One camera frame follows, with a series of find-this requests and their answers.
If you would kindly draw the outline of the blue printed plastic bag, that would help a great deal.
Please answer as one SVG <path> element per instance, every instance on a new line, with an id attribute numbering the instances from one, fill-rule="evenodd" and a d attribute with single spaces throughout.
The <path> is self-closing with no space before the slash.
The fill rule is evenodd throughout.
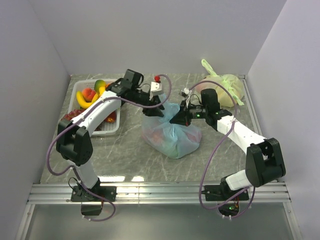
<path id="1" fill-rule="evenodd" d="M 202 132 L 193 124 L 184 126 L 170 123 L 170 119 L 180 110 L 179 104 L 166 101 L 163 106 L 163 117 L 142 117 L 141 137 L 167 157 L 180 159 L 198 149 Z"/>

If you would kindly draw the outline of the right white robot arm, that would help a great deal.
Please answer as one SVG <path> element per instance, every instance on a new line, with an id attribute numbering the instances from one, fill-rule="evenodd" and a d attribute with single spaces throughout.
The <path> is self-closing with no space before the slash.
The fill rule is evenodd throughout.
<path id="1" fill-rule="evenodd" d="M 233 199 L 247 187 L 260 187 L 286 175 L 281 146 L 275 138 L 265 138 L 240 123 L 234 114 L 220 107 L 214 89 L 201 91 L 199 104 L 190 102 L 191 91 L 187 88 L 180 94 L 185 98 L 178 113 L 170 120 L 172 124 L 190 126 L 192 120 L 204 119 L 215 131 L 232 140 L 245 153 L 245 168 L 223 177 L 219 185 L 208 191 L 216 201 Z"/>

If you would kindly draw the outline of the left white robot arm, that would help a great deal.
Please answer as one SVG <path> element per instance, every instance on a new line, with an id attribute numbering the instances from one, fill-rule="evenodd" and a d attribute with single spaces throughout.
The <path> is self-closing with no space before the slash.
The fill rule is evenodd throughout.
<path id="1" fill-rule="evenodd" d="M 70 163 L 79 190 L 89 201 L 102 199 L 106 195 L 90 162 L 93 154 L 91 136 L 96 128 L 124 103 L 142 108 L 147 116 L 163 116 L 161 76 L 154 77 L 147 92 L 141 89 L 143 81 L 141 73 L 128 69 L 123 77 L 109 85 L 102 85 L 97 100 L 84 112 L 71 120 L 63 119 L 58 124 L 56 150 Z"/>

